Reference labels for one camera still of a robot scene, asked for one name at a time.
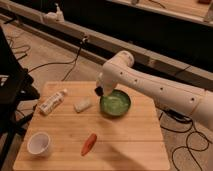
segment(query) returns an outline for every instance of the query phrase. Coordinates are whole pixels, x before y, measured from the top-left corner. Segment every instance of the wire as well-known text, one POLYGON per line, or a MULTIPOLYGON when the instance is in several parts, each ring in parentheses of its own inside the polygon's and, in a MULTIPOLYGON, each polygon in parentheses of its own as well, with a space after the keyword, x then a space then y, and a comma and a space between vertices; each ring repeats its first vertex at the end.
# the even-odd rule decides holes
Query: wire
POLYGON ((80 47, 79 47, 78 52, 77 52, 77 55, 76 55, 76 58, 75 58, 75 60, 74 60, 74 65, 73 65, 73 67, 67 72, 67 74, 64 76, 64 78, 63 78, 61 81, 65 81, 66 78, 68 77, 68 75, 69 75, 69 74, 72 72, 72 70, 75 68, 76 62, 77 62, 77 60, 78 60, 78 56, 79 56, 79 54, 80 54, 80 52, 81 52, 82 45, 83 45, 83 42, 81 41, 80 47))
POLYGON ((21 114, 23 117, 26 117, 26 115, 19 109, 16 110, 19 114, 21 114))
POLYGON ((178 166, 176 165, 175 163, 175 158, 174 158, 174 155, 175 153, 180 150, 180 149, 187 149, 187 151, 189 152, 190 156, 192 157, 192 159, 195 161, 195 163, 197 164, 197 166, 199 167, 199 169, 202 171, 202 167, 201 165, 199 164, 199 162, 197 161, 197 159, 195 158, 195 156, 193 155, 192 151, 196 151, 196 152, 203 152, 203 151, 206 151, 208 148, 209 148, 209 145, 211 144, 212 142, 202 133, 202 132, 199 132, 199 131, 193 131, 191 133, 189 133, 186 137, 186 146, 180 146, 180 147, 177 147, 173 150, 172 152, 172 163, 174 165, 174 167, 177 169, 177 170, 180 170, 178 168, 178 166), (193 135, 193 134, 198 134, 200 135, 204 140, 206 140, 207 144, 204 148, 202 149, 196 149, 196 148, 192 148, 189 146, 189 139, 190 137, 193 135))
POLYGON ((172 115, 169 115, 168 112, 165 112, 165 111, 163 111, 163 112, 161 113, 161 115, 160 115, 160 117, 159 117, 159 120, 161 120, 161 118, 163 117, 163 114, 164 114, 164 113, 167 114, 167 116, 169 116, 171 119, 177 121, 178 123, 190 124, 190 126, 189 126, 189 128, 187 128, 186 130, 179 131, 179 130, 173 130, 173 129, 171 129, 171 128, 167 128, 167 127, 165 127, 165 126, 160 125, 160 127, 161 127, 162 129, 167 130, 167 131, 170 131, 170 132, 174 132, 174 133, 186 133, 186 132, 189 132, 189 131, 192 129, 192 127, 193 127, 193 122, 192 122, 192 121, 190 121, 190 122, 188 122, 188 123, 185 123, 185 122, 183 122, 183 121, 177 120, 176 117, 173 117, 172 115))
POLYGON ((208 148, 209 148, 209 145, 212 144, 212 142, 205 136, 204 133, 200 132, 197 130, 196 126, 195 126, 195 123, 189 119, 188 117, 185 117, 185 116, 182 116, 180 114, 176 115, 176 116, 173 116, 173 114, 169 113, 169 112, 165 112, 162 110, 160 116, 159 116, 159 120, 162 119, 163 115, 166 114, 168 117, 176 120, 177 122, 179 123, 182 123, 182 124, 190 124, 190 127, 185 130, 185 131, 177 131, 177 130, 172 130, 172 129, 169 129, 169 128, 165 128, 164 126, 161 125, 161 128, 167 130, 167 131, 170 131, 170 132, 174 132, 174 133, 187 133, 189 132, 190 130, 192 130, 192 128, 194 129, 194 131, 192 131, 191 133, 189 133, 186 137, 186 145, 184 146, 179 146, 177 148, 175 148, 173 151, 172 151, 172 163, 174 165, 174 167, 176 168, 176 170, 180 171, 180 169, 178 168, 176 162, 175 162, 175 153, 180 150, 180 149, 187 149, 187 151, 189 152, 190 156, 192 157, 192 159, 194 160, 194 162, 196 163, 196 165, 199 167, 199 169, 202 171, 202 167, 201 165, 199 164, 199 162, 197 161, 197 159, 195 158, 195 156, 193 155, 193 151, 195 152, 203 152, 203 151, 206 151, 208 148), (203 138, 205 141, 206 141, 206 146, 201 148, 201 149, 198 149, 198 148, 192 148, 190 147, 189 145, 189 140, 191 138, 191 136, 193 134, 198 134, 201 138, 203 138))
POLYGON ((24 57, 26 57, 27 52, 31 49, 30 45, 22 45, 22 46, 14 47, 14 39, 19 38, 22 34, 24 34, 24 32, 20 33, 18 36, 6 36, 8 44, 10 48, 13 50, 13 53, 16 55, 16 57, 18 54, 21 54, 20 57, 17 57, 17 60, 21 60, 24 57))
POLYGON ((81 48, 82 48, 82 46, 80 46, 80 48, 79 48, 79 50, 78 50, 78 53, 77 53, 75 59, 73 59, 73 60, 71 60, 71 61, 68 61, 68 62, 49 62, 49 63, 45 63, 45 64, 42 64, 42 65, 36 66, 35 68, 30 69, 30 70, 28 71, 28 73, 33 72, 33 71, 35 71, 35 70, 37 70, 37 69, 39 69, 39 68, 42 68, 42 67, 48 66, 48 65, 68 65, 68 64, 74 64, 74 65, 75 65, 75 63, 76 63, 76 61, 77 61, 77 59, 78 59, 78 55, 79 55, 79 53, 80 53, 80 51, 81 51, 81 48))
POLYGON ((152 3, 158 4, 158 5, 160 5, 162 8, 166 9, 166 6, 164 6, 164 5, 161 4, 160 2, 157 2, 157 1, 155 1, 155 0, 149 0, 149 1, 152 2, 152 3))
POLYGON ((189 65, 189 66, 187 66, 186 68, 184 68, 184 69, 182 69, 182 70, 177 71, 177 72, 174 74, 174 77, 176 77, 176 76, 177 76, 177 75, 179 75, 180 73, 182 73, 182 72, 186 71, 186 70, 187 70, 187 69, 189 69, 191 66, 192 66, 192 65, 189 65))

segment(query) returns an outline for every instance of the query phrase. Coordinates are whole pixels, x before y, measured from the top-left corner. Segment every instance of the cable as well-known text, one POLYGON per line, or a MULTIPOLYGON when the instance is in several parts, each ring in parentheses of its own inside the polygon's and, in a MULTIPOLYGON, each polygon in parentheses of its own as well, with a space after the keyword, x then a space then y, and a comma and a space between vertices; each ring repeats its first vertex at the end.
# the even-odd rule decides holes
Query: cable
POLYGON ((187 128, 186 130, 183 130, 183 131, 179 131, 179 130, 173 130, 171 128, 167 128, 167 127, 164 127, 162 125, 160 125, 160 127, 164 130, 167 130, 167 131, 170 131, 170 132, 174 132, 174 133, 186 133, 186 132, 189 132, 192 127, 193 127, 193 122, 192 121, 187 121, 187 122, 184 122, 184 121, 180 121, 178 120, 176 117, 173 117, 172 115, 169 115, 168 112, 165 112, 165 111, 162 111, 160 117, 159 117, 159 120, 161 120, 161 118, 163 117, 163 114, 167 114, 167 116, 169 116, 171 119, 177 121, 178 123, 181 123, 181 124, 190 124, 189 128, 187 128))
POLYGON ((26 115, 25 115, 21 110, 16 109, 16 111, 17 111, 18 113, 20 113, 23 117, 26 117, 26 115))
POLYGON ((69 74, 72 72, 72 70, 75 68, 76 62, 77 62, 77 60, 78 60, 78 56, 79 56, 79 54, 80 54, 80 52, 81 52, 82 45, 83 45, 83 41, 80 42, 80 47, 79 47, 79 49, 78 49, 76 58, 75 58, 75 60, 74 60, 74 65, 73 65, 73 67, 67 72, 67 74, 64 76, 64 78, 63 78, 61 81, 65 81, 66 78, 68 77, 68 75, 69 75, 69 74))
POLYGON ((88 41, 88 38, 83 38, 80 42, 80 46, 79 46, 79 49, 78 49, 78 52, 76 54, 76 57, 75 59, 69 61, 69 62, 49 62, 49 63, 45 63, 45 64, 42 64, 42 65, 39 65, 35 68, 32 68, 31 70, 28 71, 28 73, 30 72, 33 72, 41 67, 44 67, 44 66, 48 66, 48 65, 68 65, 68 64, 73 64, 73 67, 67 72, 67 74, 62 78, 62 81, 65 81, 67 76, 70 74, 70 72, 72 72, 72 70, 75 68, 76 66, 76 62, 77 62, 77 59, 79 57, 79 54, 81 52, 81 49, 82 49, 82 46, 88 41))
POLYGON ((75 59, 73 59, 73 60, 71 60, 71 61, 69 61, 69 62, 49 62, 49 63, 45 63, 45 64, 42 64, 42 65, 39 65, 39 66, 37 66, 37 67, 35 67, 35 68, 30 69, 30 70, 28 71, 28 73, 33 72, 33 71, 35 71, 35 70, 37 70, 37 69, 39 69, 39 68, 41 68, 41 67, 48 66, 48 65, 67 65, 67 64, 73 64, 73 63, 76 62, 77 57, 78 57, 78 56, 76 56, 75 59))
POLYGON ((167 131, 170 131, 170 132, 174 132, 174 133, 186 133, 186 132, 189 132, 192 128, 194 129, 194 131, 192 131, 191 133, 189 133, 186 137, 186 145, 184 146, 179 146, 177 148, 175 148, 173 151, 172 151, 172 163, 174 165, 174 167, 176 168, 176 170, 180 171, 180 169, 178 168, 178 166, 176 165, 176 162, 175 162, 175 153, 180 150, 180 149, 187 149, 187 151, 189 152, 190 156, 192 157, 192 159, 194 160, 194 162, 196 163, 196 165, 199 167, 199 169, 202 171, 202 167, 200 166, 199 162, 197 161, 197 159, 195 158, 195 156, 193 155, 192 151, 195 151, 195 152, 203 152, 203 151, 206 151, 208 148, 209 148, 209 145, 212 144, 212 142, 205 136, 204 133, 200 132, 197 130, 196 126, 195 126, 195 123, 189 119, 188 117, 186 116, 182 116, 182 115, 176 115, 176 116, 173 116, 173 114, 169 113, 169 112, 165 112, 165 111, 162 111, 161 114, 160 114, 160 117, 159 117, 159 120, 161 120, 163 114, 167 114, 168 117, 176 120, 177 122, 179 123, 182 123, 182 124, 189 124, 190 123, 190 127, 185 130, 185 131, 177 131, 177 130, 172 130, 172 129, 169 129, 169 128, 165 128, 161 125, 161 128, 167 130, 167 131), (201 138, 203 138, 206 142, 207 142, 207 145, 201 149, 197 149, 197 148, 192 148, 190 147, 189 145, 189 139, 190 137, 193 135, 193 134, 198 134, 201 138))
POLYGON ((26 57, 27 52, 31 49, 30 45, 22 45, 22 46, 14 47, 14 39, 19 38, 23 33, 24 32, 20 33, 18 36, 15 36, 15 37, 14 36, 6 36, 8 44, 9 44, 10 48, 13 50, 13 53, 16 55, 16 57, 17 57, 18 54, 22 54, 20 57, 17 57, 17 60, 21 60, 24 57, 26 57))
POLYGON ((150 2, 152 2, 152 3, 155 3, 155 4, 158 4, 158 5, 160 5, 162 8, 166 9, 166 6, 164 6, 164 5, 161 4, 160 2, 157 2, 157 1, 155 1, 155 0, 148 0, 148 1, 150 1, 150 2))
POLYGON ((199 132, 199 131, 193 131, 191 133, 189 133, 186 137, 186 146, 180 146, 180 147, 177 147, 173 150, 172 152, 172 163, 174 165, 174 167, 177 169, 177 170, 180 170, 176 163, 175 163, 175 159, 174 159, 174 155, 175 153, 179 150, 179 149, 187 149, 187 151, 189 152, 190 156, 192 157, 192 159, 195 161, 195 163, 197 164, 197 166, 199 167, 199 169, 202 171, 202 167, 201 165, 199 164, 199 162, 197 161, 197 159, 195 158, 195 156, 193 155, 192 151, 196 151, 196 152, 203 152, 203 151, 206 151, 208 148, 209 148, 209 145, 210 145, 211 141, 202 133, 202 132, 199 132), (204 140, 206 140, 207 142, 207 145, 206 147, 202 148, 202 149, 196 149, 196 148, 192 148, 189 146, 189 139, 190 137, 193 135, 193 134, 199 134, 204 140))

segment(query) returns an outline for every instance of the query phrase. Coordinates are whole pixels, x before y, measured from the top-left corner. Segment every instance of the white eraser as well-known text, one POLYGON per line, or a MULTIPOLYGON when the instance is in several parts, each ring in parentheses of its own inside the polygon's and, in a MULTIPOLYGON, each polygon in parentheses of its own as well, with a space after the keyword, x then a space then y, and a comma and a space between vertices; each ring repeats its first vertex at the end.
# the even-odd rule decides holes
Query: white eraser
POLYGON ((81 101, 74 104, 74 109, 77 113, 83 112, 92 106, 92 101, 90 98, 82 99, 81 101))

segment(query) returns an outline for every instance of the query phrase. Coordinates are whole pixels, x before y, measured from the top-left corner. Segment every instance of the floor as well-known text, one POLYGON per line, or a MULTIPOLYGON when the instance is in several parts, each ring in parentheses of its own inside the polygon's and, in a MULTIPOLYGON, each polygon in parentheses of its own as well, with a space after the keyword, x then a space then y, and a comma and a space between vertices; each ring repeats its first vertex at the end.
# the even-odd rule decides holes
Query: floor
MULTIPOLYGON (((27 32, 17 26, 8 24, 2 24, 3 20, 0 19, 0 24, 2 25, 5 34, 7 36, 16 37, 13 38, 14 45, 13 47, 18 47, 22 45, 30 45, 30 50, 27 52, 27 56, 20 60, 20 63, 29 69, 32 69, 38 65, 47 63, 47 62, 65 62, 70 61, 75 58, 76 52, 69 51, 64 49, 56 44, 53 44, 41 37, 35 36, 34 34, 27 32)), ((17 49, 14 49, 16 52, 17 58, 20 57, 21 54, 17 53, 17 49)), ((39 68, 30 74, 34 78, 34 86, 41 91, 43 85, 46 81, 59 81, 61 80, 67 73, 67 71, 71 68, 71 65, 49 65, 42 68, 39 68)), ((79 57, 77 61, 76 67, 69 74, 66 80, 87 80, 92 81, 96 80, 98 74, 101 71, 101 65, 94 63, 82 56, 79 57)), ((27 114, 31 111, 33 105, 36 104, 36 101, 30 103, 22 103, 19 106, 19 110, 22 110, 23 113, 27 114)), ((157 109, 158 116, 160 117, 161 110, 157 109)), ((172 130, 185 130, 189 127, 187 124, 180 124, 176 121, 169 118, 167 115, 163 115, 161 117, 160 124, 163 127, 170 128, 172 130)), ((210 131, 202 127, 201 125, 196 124, 196 127, 199 131, 203 132, 209 139, 213 140, 213 135, 210 131)), ((175 167, 172 164, 172 151, 179 146, 186 146, 186 138, 187 135, 193 132, 193 129, 187 133, 174 133, 171 131, 167 131, 162 128, 162 133, 165 139, 165 145, 168 152, 169 160, 171 162, 170 171, 175 171, 175 167)), ((13 145, 10 149, 9 155, 5 161, 4 167, 2 171, 12 171, 13 162, 16 158, 16 154, 21 144, 21 138, 16 136, 13 145)), ((206 146, 206 141, 199 136, 199 134, 192 134, 189 138, 189 145, 192 148, 202 149, 206 146)), ((205 152, 192 152, 200 163, 201 167, 204 169, 207 162, 207 157, 209 154, 209 149, 205 152)), ((187 149, 179 149, 176 151, 174 155, 174 161, 181 171, 198 171, 199 167, 196 165, 195 161, 190 156, 190 153, 187 149)))

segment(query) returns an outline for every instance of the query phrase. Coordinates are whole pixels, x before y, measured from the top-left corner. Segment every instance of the white cup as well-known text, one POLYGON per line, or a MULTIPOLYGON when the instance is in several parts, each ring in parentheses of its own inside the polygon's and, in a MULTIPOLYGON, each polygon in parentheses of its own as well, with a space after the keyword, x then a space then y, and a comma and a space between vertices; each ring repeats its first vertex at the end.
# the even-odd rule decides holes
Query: white cup
POLYGON ((27 150, 34 156, 48 157, 51 154, 51 140, 46 132, 33 134, 27 143, 27 150))

